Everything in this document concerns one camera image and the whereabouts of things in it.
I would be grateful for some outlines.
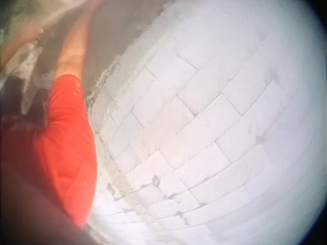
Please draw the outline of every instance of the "person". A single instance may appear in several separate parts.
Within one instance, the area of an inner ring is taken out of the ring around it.
[[[23,200],[17,203],[19,200],[16,197],[19,193],[22,199],[26,199],[26,194],[2,182],[2,191],[6,186],[3,192],[6,197],[2,198],[2,219],[9,223],[12,217],[21,221],[21,224],[16,222],[21,230],[27,228],[31,213],[38,214],[37,227],[45,222],[40,221],[42,215],[36,210],[39,207],[40,213],[44,213],[44,206],[38,205],[37,200],[40,198],[35,195],[45,197],[78,227],[85,224],[91,211],[97,181],[97,158],[94,135],[83,101],[82,74],[89,26],[104,2],[88,0],[63,43],[49,95],[46,126],[36,125],[23,115],[1,118],[2,166],[5,166],[10,176],[21,177],[22,180],[17,182],[25,181],[38,193],[28,195],[26,203],[29,205],[26,207]],[[2,54],[13,54],[17,46],[11,44],[9,50]],[[13,207],[20,207],[22,211],[13,215]],[[44,215],[44,218],[47,217],[59,219],[57,215]]]

